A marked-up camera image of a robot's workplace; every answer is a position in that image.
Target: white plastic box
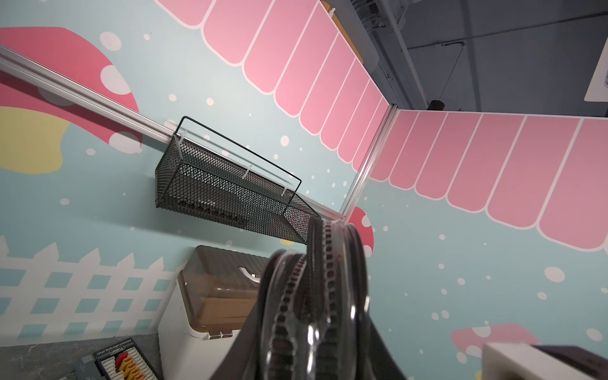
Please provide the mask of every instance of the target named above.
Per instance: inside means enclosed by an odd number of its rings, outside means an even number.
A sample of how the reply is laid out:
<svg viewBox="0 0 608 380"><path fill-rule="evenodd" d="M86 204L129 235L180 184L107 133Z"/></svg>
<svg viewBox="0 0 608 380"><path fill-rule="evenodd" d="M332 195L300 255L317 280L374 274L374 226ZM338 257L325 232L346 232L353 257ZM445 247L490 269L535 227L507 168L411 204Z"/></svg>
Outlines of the white plastic box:
<svg viewBox="0 0 608 380"><path fill-rule="evenodd" d="M175 286L158 325L162 372L165 380L208 380L232 346L232 337L209 339L188 323L179 284Z"/></svg>

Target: ceiling pipe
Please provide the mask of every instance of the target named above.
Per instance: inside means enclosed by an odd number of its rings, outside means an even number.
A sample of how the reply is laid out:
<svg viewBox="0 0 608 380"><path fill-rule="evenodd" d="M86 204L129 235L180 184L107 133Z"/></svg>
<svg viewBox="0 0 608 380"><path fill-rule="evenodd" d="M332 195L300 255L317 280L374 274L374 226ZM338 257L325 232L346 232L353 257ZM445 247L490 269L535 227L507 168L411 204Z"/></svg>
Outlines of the ceiling pipe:
<svg viewBox="0 0 608 380"><path fill-rule="evenodd" d="M429 102L426 101L426 96L424 95L424 89L422 88L422 83L420 83L420 78L418 78L418 73L416 72L416 68L414 67L414 63L412 62L412 57L410 57L409 52L407 51L406 42L403 40L403 36L401 35L401 31L399 30L399 25L397 25L397 20L395 19L395 15L393 14L393 9L389 4L389 0L380 0L382 3L382 8L384 8L384 12L389 19L389 23L395 35L397 36L397 41L399 41L399 45L401 46L401 51L403 51L403 55L406 58L408 66L410 66L410 71L412 72L412 76L414 77L414 81L416 82L416 86L418 87L418 91L420 92L420 96L422 97L422 101L425 107L429 106Z"/></svg>

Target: black ceiling light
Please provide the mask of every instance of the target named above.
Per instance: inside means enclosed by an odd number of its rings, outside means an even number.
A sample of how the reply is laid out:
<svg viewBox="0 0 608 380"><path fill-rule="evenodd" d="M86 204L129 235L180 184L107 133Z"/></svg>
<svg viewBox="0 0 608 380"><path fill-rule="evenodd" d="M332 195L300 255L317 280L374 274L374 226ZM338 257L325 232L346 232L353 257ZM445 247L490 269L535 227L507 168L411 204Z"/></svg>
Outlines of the black ceiling light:
<svg viewBox="0 0 608 380"><path fill-rule="evenodd" d="M462 47L460 48L460 53L458 53L458 57L456 57L456 62L454 62L454 66L452 66L452 71L450 71L450 75L446 80L446 84L443 86L443 90L441 90L441 95L439 95L439 99L431 100L429 106L427 107L427 111L443 111L446 107L445 103L441 101L441 97L443 96L443 92L446 90L447 83L450 81L452 74L454 73L454 69L456 68L456 64L458 63L458 59L460 59L460 55L462 54L462 50L465 48L464 41L452 42L449 44L442 44L442 46L449 46L454 44L460 44Z"/></svg>

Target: ceiling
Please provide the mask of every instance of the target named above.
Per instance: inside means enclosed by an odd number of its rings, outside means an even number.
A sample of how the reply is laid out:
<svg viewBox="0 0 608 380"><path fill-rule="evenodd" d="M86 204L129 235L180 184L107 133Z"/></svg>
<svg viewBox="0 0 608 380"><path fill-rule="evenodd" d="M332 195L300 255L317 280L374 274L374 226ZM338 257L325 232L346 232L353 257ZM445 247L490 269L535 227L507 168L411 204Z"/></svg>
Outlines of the ceiling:
<svg viewBox="0 0 608 380"><path fill-rule="evenodd" d="M368 7L374 3L364 1ZM382 2L375 3L383 12ZM447 110L606 114L608 103L583 98L608 37L608 1L389 0L389 4L401 21L400 32L428 101L441 97ZM402 108L426 109L398 39L383 21L377 19L373 28L366 25L379 57L377 67L366 68L389 101Z"/></svg>

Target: wall mural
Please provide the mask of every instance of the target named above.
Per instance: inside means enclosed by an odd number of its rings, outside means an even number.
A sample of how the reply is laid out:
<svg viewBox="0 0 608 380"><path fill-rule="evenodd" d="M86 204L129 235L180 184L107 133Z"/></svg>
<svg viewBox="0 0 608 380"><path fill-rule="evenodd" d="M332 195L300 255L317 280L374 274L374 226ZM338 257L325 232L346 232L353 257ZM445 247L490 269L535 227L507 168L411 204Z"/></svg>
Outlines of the wall mural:
<svg viewBox="0 0 608 380"><path fill-rule="evenodd" d="M154 0L358 171L388 102L318 0Z"/></svg>
<svg viewBox="0 0 608 380"><path fill-rule="evenodd" d="M400 111L350 222L409 379L480 380L486 342L608 357L606 146L601 118Z"/></svg>
<svg viewBox="0 0 608 380"><path fill-rule="evenodd" d="M72 340L85 331L87 339L147 332L158 326L185 265L164 271L161 257L137 269L133 253L116 266L100 265L98 249L78 263L59 257L55 243L33 258L9 257L0 237L2 346Z"/></svg>
<svg viewBox="0 0 608 380"><path fill-rule="evenodd" d="M168 128L183 115L202 121L295 173L304 195L334 210L388 108L313 0L53 0L3 11L0 43ZM137 153L140 135L114 132L112 143Z"/></svg>
<svg viewBox="0 0 608 380"><path fill-rule="evenodd" d="M608 120L401 111L371 174L581 251L608 249Z"/></svg>

